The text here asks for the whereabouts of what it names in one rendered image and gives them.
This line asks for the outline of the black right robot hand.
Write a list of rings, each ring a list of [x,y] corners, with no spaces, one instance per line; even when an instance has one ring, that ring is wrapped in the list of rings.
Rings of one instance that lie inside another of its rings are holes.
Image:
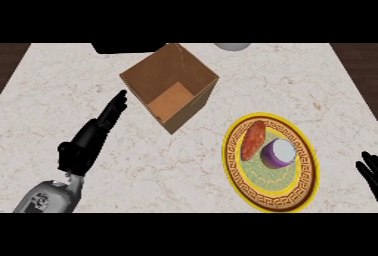
[[[355,168],[367,182],[375,200],[378,201],[378,156],[363,151],[361,158],[363,160],[355,162]]]

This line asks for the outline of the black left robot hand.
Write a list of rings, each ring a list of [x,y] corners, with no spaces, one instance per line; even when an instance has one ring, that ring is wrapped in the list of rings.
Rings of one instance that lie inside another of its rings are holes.
[[[90,119],[81,127],[73,139],[57,146],[57,169],[84,176],[98,156],[103,143],[122,111],[126,108],[125,94],[121,90],[109,101],[97,118]]]

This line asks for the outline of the purple can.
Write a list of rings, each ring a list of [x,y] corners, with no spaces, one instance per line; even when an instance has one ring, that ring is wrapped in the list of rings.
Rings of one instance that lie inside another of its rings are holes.
[[[286,139],[273,139],[261,149],[259,159],[270,169],[286,167],[295,160],[292,143]]]

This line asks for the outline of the yellow patterned plate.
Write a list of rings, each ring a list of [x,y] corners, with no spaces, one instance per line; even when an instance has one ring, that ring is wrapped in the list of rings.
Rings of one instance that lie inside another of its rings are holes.
[[[302,132],[271,113],[242,116],[227,129],[221,161],[230,185],[265,212],[299,211],[318,187],[318,161]]]

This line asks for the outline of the brown cardboard box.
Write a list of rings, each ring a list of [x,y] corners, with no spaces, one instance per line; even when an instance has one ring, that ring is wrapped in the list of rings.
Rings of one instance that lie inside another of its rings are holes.
[[[172,134],[205,106],[218,75],[178,43],[169,43],[119,77]]]

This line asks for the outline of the red-brown round food patty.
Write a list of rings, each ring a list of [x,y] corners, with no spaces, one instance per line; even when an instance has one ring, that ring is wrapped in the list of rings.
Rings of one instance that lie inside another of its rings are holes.
[[[265,140],[265,125],[261,120],[256,120],[248,128],[245,133],[242,147],[240,147],[240,159],[248,161],[256,153]]]

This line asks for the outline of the black appliance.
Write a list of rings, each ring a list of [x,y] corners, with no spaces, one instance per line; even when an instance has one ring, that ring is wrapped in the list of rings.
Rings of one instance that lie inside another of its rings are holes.
[[[155,52],[163,43],[93,43],[98,54],[147,53]]]

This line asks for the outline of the grey round object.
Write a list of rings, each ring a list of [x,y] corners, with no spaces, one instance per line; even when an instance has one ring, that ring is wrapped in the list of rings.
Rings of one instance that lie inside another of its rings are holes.
[[[242,51],[248,48],[249,43],[215,43],[215,46],[225,51]]]

